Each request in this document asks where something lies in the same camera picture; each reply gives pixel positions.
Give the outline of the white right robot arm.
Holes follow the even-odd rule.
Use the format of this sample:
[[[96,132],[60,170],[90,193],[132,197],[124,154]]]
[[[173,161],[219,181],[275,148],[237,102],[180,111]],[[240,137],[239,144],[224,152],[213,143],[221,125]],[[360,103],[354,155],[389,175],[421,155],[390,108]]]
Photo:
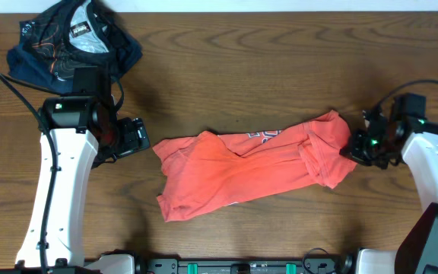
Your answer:
[[[390,117],[365,112],[366,128],[351,136],[344,155],[381,169],[406,164],[423,214],[396,251],[361,249],[355,273],[438,273],[438,123],[421,110],[395,111]]]

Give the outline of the orange red t-shirt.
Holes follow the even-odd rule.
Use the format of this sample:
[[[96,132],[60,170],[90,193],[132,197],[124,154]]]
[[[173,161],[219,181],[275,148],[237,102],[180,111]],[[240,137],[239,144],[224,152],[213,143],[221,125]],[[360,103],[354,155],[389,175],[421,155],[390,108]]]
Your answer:
[[[166,177],[164,221],[318,184],[335,188],[356,164],[340,150],[351,132],[334,110],[283,130],[164,139],[153,148]]]

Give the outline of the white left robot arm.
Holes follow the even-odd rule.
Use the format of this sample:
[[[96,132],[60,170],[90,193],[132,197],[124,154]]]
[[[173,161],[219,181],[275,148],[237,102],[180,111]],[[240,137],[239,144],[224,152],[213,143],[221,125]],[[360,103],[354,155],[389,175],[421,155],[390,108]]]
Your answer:
[[[135,255],[115,250],[85,260],[82,224],[90,172],[149,148],[142,119],[116,117],[112,99],[44,101],[41,167],[30,225],[11,273],[139,273]]]

